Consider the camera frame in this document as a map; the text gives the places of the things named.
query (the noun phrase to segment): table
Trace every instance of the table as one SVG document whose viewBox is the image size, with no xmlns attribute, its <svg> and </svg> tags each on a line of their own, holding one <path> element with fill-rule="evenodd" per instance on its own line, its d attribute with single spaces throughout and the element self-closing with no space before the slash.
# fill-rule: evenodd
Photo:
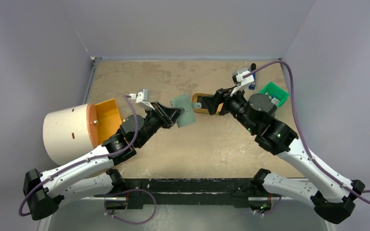
<svg viewBox="0 0 370 231">
<path fill-rule="evenodd" d="M 169 106 L 170 99 L 182 94 L 214 94 L 219 88 L 233 86 L 232 73 L 251 63 L 262 61 L 102 61 L 98 65 L 89 102 L 115 98 L 122 118 L 131 115 L 123 95 L 151 90 L 151 101 Z M 245 98 L 257 93 L 268 82 L 287 91 L 279 64 L 271 65 L 256 76 L 256 90 L 247 90 Z M 138 114 L 144 110 L 135 105 Z M 292 127 L 289 99 L 277 110 L 276 118 Z M 160 129 L 137 155 L 116 166 L 124 178 L 250 178 L 260 168 L 285 177 L 302 177 L 296 169 L 264 151 L 245 128 L 230 114 L 196 114 L 197 122 L 187 127 Z"/>
</svg>

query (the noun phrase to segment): white panel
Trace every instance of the white panel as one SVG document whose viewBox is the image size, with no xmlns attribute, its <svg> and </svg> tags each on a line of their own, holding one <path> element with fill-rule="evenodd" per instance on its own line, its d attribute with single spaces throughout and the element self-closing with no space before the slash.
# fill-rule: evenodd
<svg viewBox="0 0 370 231">
<path fill-rule="evenodd" d="M 63 0 L 91 56 L 278 58 L 315 0 Z"/>
<path fill-rule="evenodd" d="M 370 189 L 370 1 L 317 0 L 285 61 L 310 148 Z M 339 230 L 370 230 L 370 205 L 356 205 Z"/>
<path fill-rule="evenodd" d="M 55 166 L 43 120 L 81 104 L 90 70 L 60 1 L 0 0 L 0 230 L 37 229 L 17 214 L 25 173 Z"/>
</svg>

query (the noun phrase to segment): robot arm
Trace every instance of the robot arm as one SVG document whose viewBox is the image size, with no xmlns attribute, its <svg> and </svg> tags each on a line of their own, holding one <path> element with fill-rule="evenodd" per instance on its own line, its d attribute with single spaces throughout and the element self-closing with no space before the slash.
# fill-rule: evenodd
<svg viewBox="0 0 370 231">
<path fill-rule="evenodd" d="M 223 103 L 219 115 L 230 113 L 252 136 L 256 135 L 255 141 L 260 147 L 291 164 L 311 183 L 281 177 L 266 169 L 260 169 L 252 182 L 269 193 L 285 195 L 314 207 L 317 214 L 331 223 L 338 224 L 349 217 L 355 208 L 353 200 L 356 197 L 315 166 L 297 133 L 274 118 L 277 106 L 267 95 L 254 94 L 246 100 L 239 86 L 219 89 L 213 96 L 203 97 L 209 114 L 214 115 Z M 312 156 L 330 174 L 358 194 L 362 193 L 365 185 L 361 181 L 345 178 L 313 153 Z"/>
<path fill-rule="evenodd" d="M 123 186 L 124 180 L 119 172 L 110 168 L 134 156 L 135 148 L 141 148 L 159 128 L 171 128 L 185 111 L 183 108 L 168 108 L 158 102 L 150 103 L 148 96 L 143 97 L 146 91 L 138 93 L 138 98 L 142 99 L 140 105 L 147 105 L 146 117 L 137 115 L 138 134 L 130 148 L 127 146 L 134 139 L 136 128 L 134 115 L 124 120 L 116 134 L 82 157 L 52 170 L 40 173 L 33 169 L 26 173 L 23 188 L 25 196 L 46 181 L 27 199 L 33 220 L 43 219 L 53 214 L 59 206 L 71 201 L 107 194 Z M 113 155 L 123 149 L 126 151 Z M 110 170 L 97 177 L 86 179 L 105 169 Z"/>
</svg>

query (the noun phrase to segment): gray wall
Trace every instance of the gray wall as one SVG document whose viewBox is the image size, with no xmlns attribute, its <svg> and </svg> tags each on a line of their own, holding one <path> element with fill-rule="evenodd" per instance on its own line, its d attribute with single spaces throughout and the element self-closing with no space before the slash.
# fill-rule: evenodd
<svg viewBox="0 0 370 231">
<path fill-rule="evenodd" d="M 317 0 L 285 60 L 310 148 L 370 189 L 370 1 Z M 338 230 L 370 230 L 370 206 Z"/>
<path fill-rule="evenodd" d="M 17 215 L 24 174 L 54 166 L 43 119 L 82 102 L 91 66 L 60 1 L 0 0 L 0 230 L 36 230 Z"/>
<path fill-rule="evenodd" d="M 63 0 L 91 56 L 284 56 L 315 0 Z"/>
</svg>

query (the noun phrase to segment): cylindrical container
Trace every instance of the cylindrical container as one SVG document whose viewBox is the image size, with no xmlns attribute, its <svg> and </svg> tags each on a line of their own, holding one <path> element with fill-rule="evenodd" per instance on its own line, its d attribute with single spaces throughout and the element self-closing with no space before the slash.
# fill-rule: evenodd
<svg viewBox="0 0 370 231">
<path fill-rule="evenodd" d="M 92 103 L 46 115 L 43 142 L 49 157 L 64 165 L 97 146 L 97 115 Z"/>
</svg>

